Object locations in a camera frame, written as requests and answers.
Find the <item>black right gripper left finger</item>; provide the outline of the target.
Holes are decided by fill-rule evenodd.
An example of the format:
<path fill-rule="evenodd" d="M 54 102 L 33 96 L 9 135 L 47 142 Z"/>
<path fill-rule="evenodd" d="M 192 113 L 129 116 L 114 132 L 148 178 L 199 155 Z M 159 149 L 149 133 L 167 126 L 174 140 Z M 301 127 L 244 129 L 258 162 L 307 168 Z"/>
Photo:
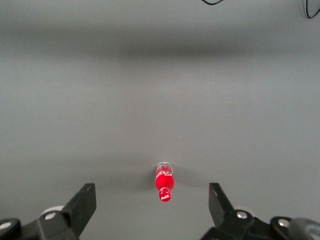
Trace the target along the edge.
<path fill-rule="evenodd" d="M 86 183 L 62 207 L 22 225 L 18 218 L 0 220 L 2 240 L 78 240 L 97 207 L 96 186 Z"/>

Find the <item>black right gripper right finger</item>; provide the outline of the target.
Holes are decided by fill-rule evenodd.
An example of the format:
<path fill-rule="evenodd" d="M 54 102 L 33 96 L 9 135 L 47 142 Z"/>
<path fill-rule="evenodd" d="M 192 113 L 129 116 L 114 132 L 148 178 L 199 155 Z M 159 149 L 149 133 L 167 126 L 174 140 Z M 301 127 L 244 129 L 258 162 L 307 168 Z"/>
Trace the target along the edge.
<path fill-rule="evenodd" d="M 203 240 L 318 240 L 320 224 L 299 217 L 274 216 L 269 223 L 235 209 L 219 183 L 209 184 L 208 208 L 214 226 Z"/>

